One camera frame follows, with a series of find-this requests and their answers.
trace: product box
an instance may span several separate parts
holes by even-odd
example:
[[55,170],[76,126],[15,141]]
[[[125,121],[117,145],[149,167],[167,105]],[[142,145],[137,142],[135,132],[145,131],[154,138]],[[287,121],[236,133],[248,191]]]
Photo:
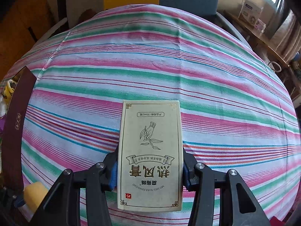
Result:
[[245,0],[239,18],[246,21],[252,26],[255,26],[257,20],[260,17],[262,8],[258,7],[256,4],[252,3],[249,0]]
[[124,101],[118,146],[117,207],[182,209],[183,141],[179,101]]

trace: plastic bag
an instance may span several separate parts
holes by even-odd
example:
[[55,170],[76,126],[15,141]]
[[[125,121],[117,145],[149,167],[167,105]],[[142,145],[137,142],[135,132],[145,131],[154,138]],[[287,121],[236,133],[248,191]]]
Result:
[[10,101],[11,101],[11,97],[15,91],[15,87],[17,85],[17,82],[15,82],[14,80],[8,80],[7,84],[5,86],[5,89],[3,91],[3,97],[4,97],[4,101],[9,105]]
[[0,94],[0,118],[2,118],[7,113],[7,104],[4,101],[3,96]]

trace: bed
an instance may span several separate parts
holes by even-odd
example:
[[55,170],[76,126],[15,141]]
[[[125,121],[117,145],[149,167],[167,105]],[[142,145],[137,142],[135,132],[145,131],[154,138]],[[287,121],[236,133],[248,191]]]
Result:
[[[199,162],[235,168],[268,218],[282,220],[300,182],[300,133],[290,96],[246,45],[182,10],[130,5],[103,11],[36,45],[0,87],[27,66],[37,77],[24,122],[24,184],[48,189],[65,169],[84,170],[113,152],[123,100],[179,100],[183,146]],[[186,225],[180,212],[138,213],[106,198],[113,225]],[[87,225],[81,191],[82,225]],[[30,219],[31,212],[22,208]],[[213,225],[219,223],[215,192]]]

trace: leaf illustration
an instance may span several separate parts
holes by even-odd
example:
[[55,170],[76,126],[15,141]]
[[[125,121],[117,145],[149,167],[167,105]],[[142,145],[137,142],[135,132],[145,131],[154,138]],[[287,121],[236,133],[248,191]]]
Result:
[[150,141],[152,141],[153,143],[161,143],[161,142],[163,142],[163,141],[158,140],[158,139],[150,139]]
[[146,126],[145,126],[145,128],[141,131],[141,133],[140,133],[140,139],[141,139],[141,137],[143,136],[143,134],[146,132]]

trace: decorative corner border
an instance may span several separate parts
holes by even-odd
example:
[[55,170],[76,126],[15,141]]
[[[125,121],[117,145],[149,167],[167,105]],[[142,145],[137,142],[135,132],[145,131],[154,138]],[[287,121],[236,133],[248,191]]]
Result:
[[127,203],[124,200],[120,200],[120,205],[127,205]]
[[172,206],[172,207],[177,207],[177,206],[179,206],[179,202],[178,202],[178,201],[175,201],[175,203],[172,204],[171,206]]

